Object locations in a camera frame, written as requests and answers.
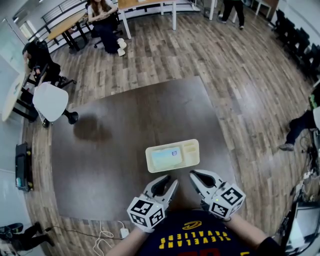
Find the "white sneaker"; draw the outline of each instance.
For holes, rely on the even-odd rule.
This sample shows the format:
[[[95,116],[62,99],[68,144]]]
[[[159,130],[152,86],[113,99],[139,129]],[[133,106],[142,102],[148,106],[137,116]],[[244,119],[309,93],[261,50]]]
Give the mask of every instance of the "white sneaker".
[[[118,49],[118,54],[119,54],[119,57],[121,57],[121,56],[125,55],[126,52],[123,49],[119,48]]]
[[[118,43],[121,49],[125,49],[127,47],[127,44],[123,38],[119,38],[116,42]]]

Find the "round table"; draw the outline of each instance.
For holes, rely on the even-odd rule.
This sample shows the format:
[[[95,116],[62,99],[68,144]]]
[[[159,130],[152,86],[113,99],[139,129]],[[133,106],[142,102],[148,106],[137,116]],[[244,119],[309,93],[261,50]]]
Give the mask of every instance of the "round table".
[[[26,91],[23,86],[25,84],[25,76],[26,74],[24,72],[20,73],[18,77],[14,80],[13,84],[11,85],[9,92],[6,96],[5,103],[2,110],[2,121],[5,122],[10,114],[13,112],[17,113],[18,115],[30,120],[31,122],[35,121],[37,119],[38,113],[35,110],[33,106],[30,106],[23,101],[21,101],[19,98],[20,91]],[[32,114],[26,114],[19,109],[15,108],[15,104],[18,103],[27,110],[29,110],[29,113]]]

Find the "white cable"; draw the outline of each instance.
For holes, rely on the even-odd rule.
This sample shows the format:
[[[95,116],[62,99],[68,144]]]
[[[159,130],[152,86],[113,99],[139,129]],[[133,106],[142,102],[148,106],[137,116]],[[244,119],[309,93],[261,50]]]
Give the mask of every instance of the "white cable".
[[[122,221],[117,220],[117,222],[120,222],[120,223],[122,224],[122,226],[123,226],[124,229],[126,228],[126,227],[125,227],[125,224],[124,224]]]
[[[112,248],[112,246],[104,239],[101,238],[101,234],[104,234],[107,238],[113,238],[114,237],[114,234],[112,234],[111,232],[109,231],[103,231],[102,230],[102,227],[101,227],[101,220],[100,220],[100,234],[99,234],[99,238],[95,241],[95,244],[94,244],[94,247],[92,248],[94,253],[98,256],[105,256],[104,252],[100,249],[99,247],[99,244],[101,241],[104,241],[110,248]],[[102,253],[102,255],[100,253],[98,253],[96,250],[95,250],[95,247],[97,247],[100,252]]]

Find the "long hair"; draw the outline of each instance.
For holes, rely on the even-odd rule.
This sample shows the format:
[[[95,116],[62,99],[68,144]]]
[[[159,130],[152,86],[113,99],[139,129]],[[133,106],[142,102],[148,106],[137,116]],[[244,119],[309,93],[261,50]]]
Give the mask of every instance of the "long hair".
[[[95,0],[90,0],[91,1],[91,7],[94,13],[94,16],[98,16],[99,13],[99,4],[101,4],[102,10],[104,12],[108,12],[111,8],[109,5],[106,4],[105,0],[101,0],[100,2],[96,2]]]

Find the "white wall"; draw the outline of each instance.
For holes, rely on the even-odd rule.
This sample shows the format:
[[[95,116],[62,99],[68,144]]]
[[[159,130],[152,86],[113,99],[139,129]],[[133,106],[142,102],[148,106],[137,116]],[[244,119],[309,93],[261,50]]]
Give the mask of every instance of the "white wall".
[[[320,45],[320,0],[279,0],[278,9],[295,24],[296,29],[303,28],[310,36],[310,43]],[[277,20],[274,13],[272,23]]]

